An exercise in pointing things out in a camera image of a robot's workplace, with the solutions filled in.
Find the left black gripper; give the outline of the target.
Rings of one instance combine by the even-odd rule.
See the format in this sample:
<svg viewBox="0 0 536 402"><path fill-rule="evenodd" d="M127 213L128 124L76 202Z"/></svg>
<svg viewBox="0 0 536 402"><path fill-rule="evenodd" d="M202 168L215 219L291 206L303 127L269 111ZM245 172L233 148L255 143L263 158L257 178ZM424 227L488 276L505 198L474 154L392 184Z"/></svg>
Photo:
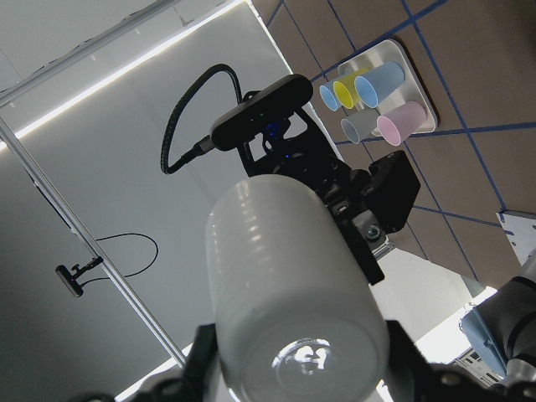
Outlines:
<svg viewBox="0 0 536 402"><path fill-rule="evenodd" d="M292 111L307 129L285 138L290 118L261 131L271 148L257 160L246 142L238 147L248 177L278 174L307 185L330 210L358 267L373 286L384 279L374 251L384 231L402 230L414 206L420 181L407 154L391 152L368 165L351 168L339 159L317 123L302 109Z"/></svg>

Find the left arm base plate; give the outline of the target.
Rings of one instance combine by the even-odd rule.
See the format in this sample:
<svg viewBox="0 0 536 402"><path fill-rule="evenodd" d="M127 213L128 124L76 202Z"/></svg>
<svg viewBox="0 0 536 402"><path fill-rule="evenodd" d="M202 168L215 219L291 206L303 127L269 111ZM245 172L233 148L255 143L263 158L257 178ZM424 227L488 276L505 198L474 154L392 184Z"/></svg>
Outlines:
<svg viewBox="0 0 536 402"><path fill-rule="evenodd" d="M524 265L535 254L535 214L505 210L497 213L497 219L520 265Z"/></svg>

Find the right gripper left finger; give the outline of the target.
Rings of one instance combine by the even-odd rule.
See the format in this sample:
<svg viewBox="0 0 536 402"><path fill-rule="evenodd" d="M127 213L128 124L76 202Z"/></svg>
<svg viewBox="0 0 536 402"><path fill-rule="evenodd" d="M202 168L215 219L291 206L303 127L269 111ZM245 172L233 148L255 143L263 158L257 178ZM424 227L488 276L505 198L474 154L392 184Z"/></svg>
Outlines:
<svg viewBox="0 0 536 402"><path fill-rule="evenodd" d="M183 368L170 368L143 381L138 401L214 400L218 344L214 324L199 326Z"/></svg>

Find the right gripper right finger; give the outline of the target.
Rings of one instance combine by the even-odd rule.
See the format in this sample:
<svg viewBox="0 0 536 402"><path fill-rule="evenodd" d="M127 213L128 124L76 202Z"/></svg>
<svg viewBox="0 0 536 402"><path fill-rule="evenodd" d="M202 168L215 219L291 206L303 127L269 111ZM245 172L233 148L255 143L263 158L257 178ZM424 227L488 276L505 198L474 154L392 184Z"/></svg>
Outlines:
<svg viewBox="0 0 536 402"><path fill-rule="evenodd" d="M389 360L384 373L394 401L471 401L473 383L456 367L428 363L401 324L386 322Z"/></svg>

